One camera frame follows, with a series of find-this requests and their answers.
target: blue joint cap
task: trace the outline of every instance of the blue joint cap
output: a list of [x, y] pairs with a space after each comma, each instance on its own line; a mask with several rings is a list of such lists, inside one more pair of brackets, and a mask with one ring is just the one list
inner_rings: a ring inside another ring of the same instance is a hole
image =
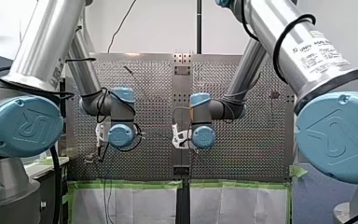
[[214, 143], [216, 142], [216, 134], [211, 127], [200, 126], [193, 132], [191, 141], [197, 148], [210, 148], [213, 147]]
[[125, 124], [116, 124], [114, 125], [108, 133], [109, 143], [112, 147], [128, 147], [133, 138], [135, 137], [132, 129]]
[[208, 92], [198, 92], [190, 96], [190, 106], [206, 104], [211, 101], [211, 95]]
[[60, 138], [60, 109], [39, 96], [12, 98], [0, 105], [0, 156], [32, 157]]
[[231, 3], [231, 0], [214, 0], [215, 3], [220, 7], [228, 7]]
[[135, 104], [135, 93], [133, 89], [126, 87], [114, 87], [112, 92], [120, 97], [122, 101], [125, 101], [129, 104]]
[[296, 122], [296, 141], [325, 175], [358, 184], [358, 92], [331, 92], [310, 101]]

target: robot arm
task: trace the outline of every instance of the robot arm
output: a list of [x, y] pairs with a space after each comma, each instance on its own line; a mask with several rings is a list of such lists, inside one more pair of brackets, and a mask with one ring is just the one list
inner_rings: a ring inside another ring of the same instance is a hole
[[222, 99], [212, 100], [209, 93], [200, 92], [190, 97], [191, 140], [197, 148], [210, 148], [215, 142], [212, 120], [241, 119], [245, 115], [247, 92], [258, 80], [266, 51], [263, 46], [251, 40], [246, 47], [240, 64]]
[[91, 61], [82, 60], [89, 59], [90, 54], [80, 31], [75, 34], [69, 50], [69, 58], [69, 67], [82, 97], [80, 108], [92, 116], [110, 117], [112, 127], [108, 132], [109, 143], [117, 148], [129, 146], [137, 134], [133, 124], [135, 116], [133, 90], [119, 87], [109, 91], [101, 88]]
[[55, 144], [63, 119], [56, 89], [84, 0], [42, 0], [0, 78], [0, 156], [30, 157]]
[[60, 137], [63, 119], [58, 95], [62, 94], [56, 89], [68, 50], [81, 108], [92, 116], [111, 117], [112, 146], [131, 144], [134, 93], [101, 88], [92, 63], [84, 61], [90, 56], [76, 27], [85, 5], [85, 0], [38, 2], [10, 72], [0, 77], [0, 156], [34, 156]]
[[296, 141], [326, 175], [358, 184], [358, 68], [290, 0], [217, 0], [249, 24], [297, 96]]

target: ur logo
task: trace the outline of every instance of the ur logo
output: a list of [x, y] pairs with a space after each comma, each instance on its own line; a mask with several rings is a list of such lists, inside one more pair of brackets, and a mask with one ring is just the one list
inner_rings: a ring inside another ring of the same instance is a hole
[[316, 148], [322, 148], [337, 164], [358, 156], [358, 127], [342, 111], [335, 111], [307, 128], [307, 136], [316, 139]]
[[27, 110], [22, 113], [14, 138], [26, 142], [45, 143], [52, 122], [54, 120], [46, 114]]

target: pegboard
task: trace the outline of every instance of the pegboard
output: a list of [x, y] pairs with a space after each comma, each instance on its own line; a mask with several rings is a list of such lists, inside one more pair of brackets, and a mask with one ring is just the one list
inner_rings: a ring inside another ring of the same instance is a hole
[[[271, 63], [265, 66], [258, 84], [248, 95], [245, 119], [231, 124], [214, 121], [217, 144], [213, 149], [176, 158], [185, 154], [174, 153], [176, 149], [171, 144], [172, 109], [177, 105], [172, 90], [178, 89], [173, 78], [176, 60], [173, 55], [96, 54], [93, 57], [97, 58], [94, 65], [102, 86], [135, 90], [135, 122], [146, 133], [146, 139], [129, 153], [109, 149], [103, 164], [85, 162], [86, 157], [96, 152], [96, 118], [80, 113], [74, 87], [76, 98], [72, 107], [68, 104], [67, 118], [67, 141], [73, 140], [69, 143], [73, 147], [68, 151], [70, 179], [169, 180], [173, 179], [172, 167], [178, 159], [190, 162], [192, 178], [283, 181], [288, 176], [292, 149], [285, 144], [288, 141], [285, 116], [289, 112], [293, 117], [293, 108], [288, 111], [286, 87], [274, 75]], [[223, 96], [240, 58], [192, 55], [191, 91], [207, 91], [213, 98]], [[124, 66], [130, 68], [133, 76]], [[191, 81], [179, 84], [188, 88]], [[67, 86], [75, 86], [73, 83], [68, 77]], [[273, 91], [280, 94], [278, 99], [271, 99]]]
[[134, 89], [134, 122], [146, 133], [146, 139], [131, 152], [122, 153], [109, 148], [103, 163], [85, 162], [85, 157], [96, 152], [96, 118], [80, 113], [77, 103], [80, 98], [75, 88], [74, 125], [68, 125], [69, 128], [72, 126], [75, 140], [74, 148], [69, 153], [69, 178], [172, 179], [170, 124], [173, 56], [101, 54], [93, 57], [97, 58], [94, 66], [102, 86], [110, 90], [120, 86]]
[[[221, 98], [239, 59], [195, 55], [193, 92], [207, 91], [214, 99]], [[257, 84], [248, 92], [245, 118], [229, 124], [213, 121], [216, 145], [191, 154], [191, 178], [284, 181], [289, 176], [293, 142], [292, 135], [287, 134], [293, 132], [292, 101], [293, 96], [268, 60]]]

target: white wall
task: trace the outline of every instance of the white wall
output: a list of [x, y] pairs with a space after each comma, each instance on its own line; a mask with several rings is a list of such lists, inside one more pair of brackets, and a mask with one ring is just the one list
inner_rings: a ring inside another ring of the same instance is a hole
[[[34, 11], [35, 0], [0, 0], [0, 55], [14, 58]], [[106, 52], [131, 0], [96, 0], [86, 9], [97, 52]], [[117, 35], [112, 52], [173, 53], [196, 51], [196, 0], [138, 0]], [[358, 0], [299, 0], [317, 17], [318, 28], [358, 66]], [[242, 54], [249, 37], [228, 9], [203, 1], [206, 54]]]
[[0, 56], [14, 59], [35, 6], [35, 0], [0, 0]]
[[[107, 52], [112, 34], [131, 0], [97, 0], [86, 9], [86, 24], [97, 52]], [[195, 50], [194, 0], [138, 0], [111, 52], [173, 53]]]
[[[298, 0], [317, 17], [318, 28], [358, 66], [358, 0]], [[97, 52], [106, 52], [131, 0], [98, 0], [87, 8], [86, 24]], [[115, 40], [112, 52], [196, 51], [196, 0], [138, 0]], [[206, 54], [242, 54], [249, 37], [228, 9], [203, 0]]]
[[358, 66], [358, 0], [298, 0], [298, 5], [316, 16], [318, 29]]
[[[98, 0], [86, 9], [86, 24], [97, 52], [107, 52], [112, 34], [131, 0]], [[111, 52], [196, 51], [196, 0], [138, 0]], [[203, 1], [203, 52], [242, 54], [249, 38], [227, 9]]]

